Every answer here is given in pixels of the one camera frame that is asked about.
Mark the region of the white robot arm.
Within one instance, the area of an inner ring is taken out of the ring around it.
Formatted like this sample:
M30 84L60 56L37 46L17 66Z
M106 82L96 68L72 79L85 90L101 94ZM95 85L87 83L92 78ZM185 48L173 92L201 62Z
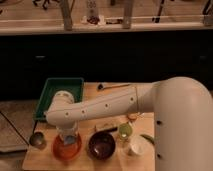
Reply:
M213 97L192 78L135 84L80 103L56 96L46 120L69 127L76 121L138 112L154 114L155 171L213 171Z

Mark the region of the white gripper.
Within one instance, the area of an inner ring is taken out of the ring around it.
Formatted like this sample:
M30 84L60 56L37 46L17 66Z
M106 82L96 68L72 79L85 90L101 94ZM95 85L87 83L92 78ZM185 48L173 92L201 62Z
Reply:
M56 127L58 133L62 137L66 136L75 136L78 131L78 123L77 122L71 122L70 124L66 124L64 126L57 126Z

